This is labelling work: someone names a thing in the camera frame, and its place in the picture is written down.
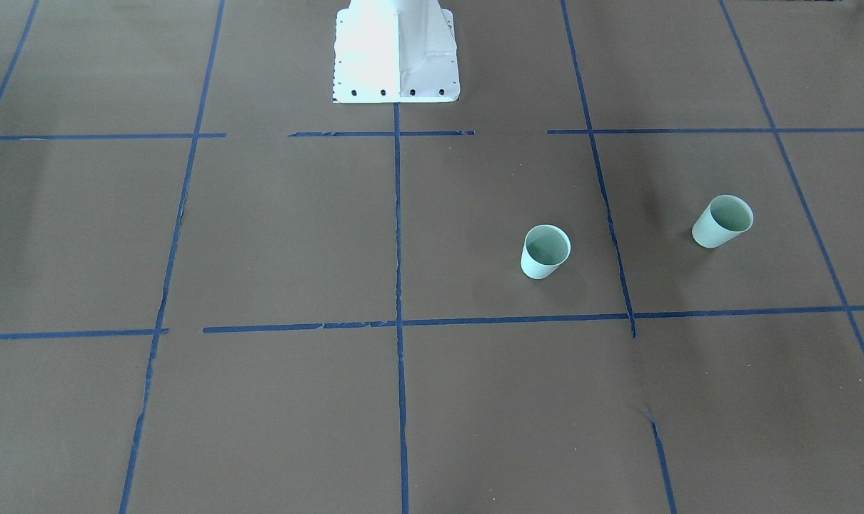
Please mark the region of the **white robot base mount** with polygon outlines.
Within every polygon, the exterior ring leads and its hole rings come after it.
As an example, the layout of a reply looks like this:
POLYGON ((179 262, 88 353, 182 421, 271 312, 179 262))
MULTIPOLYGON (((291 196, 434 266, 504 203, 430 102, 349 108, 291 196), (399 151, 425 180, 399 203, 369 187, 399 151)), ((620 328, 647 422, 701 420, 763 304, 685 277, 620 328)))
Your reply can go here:
POLYGON ((454 102, 457 34, 438 1, 351 1, 335 19, 332 101, 454 102))

